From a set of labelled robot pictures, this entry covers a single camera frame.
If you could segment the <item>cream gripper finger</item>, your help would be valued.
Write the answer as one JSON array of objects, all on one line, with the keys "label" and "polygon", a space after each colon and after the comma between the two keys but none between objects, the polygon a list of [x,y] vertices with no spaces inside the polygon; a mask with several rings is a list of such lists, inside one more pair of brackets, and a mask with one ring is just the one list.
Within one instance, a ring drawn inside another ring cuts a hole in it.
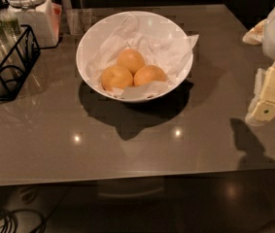
[{"label": "cream gripper finger", "polygon": [[247,124],[261,126],[275,117],[275,62],[256,74],[254,98],[245,117]]},{"label": "cream gripper finger", "polygon": [[243,36],[242,41],[249,45],[260,45],[265,23],[266,19],[261,20]]}]

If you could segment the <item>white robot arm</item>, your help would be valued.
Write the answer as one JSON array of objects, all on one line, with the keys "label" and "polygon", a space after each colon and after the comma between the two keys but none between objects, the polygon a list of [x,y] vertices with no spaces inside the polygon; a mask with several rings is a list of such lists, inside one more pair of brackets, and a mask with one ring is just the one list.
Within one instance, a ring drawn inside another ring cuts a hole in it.
[{"label": "white robot arm", "polygon": [[245,117],[247,124],[260,126],[275,117],[275,7],[266,19],[244,35],[243,42],[261,45],[263,54],[273,60],[266,70],[257,71],[254,98]]}]

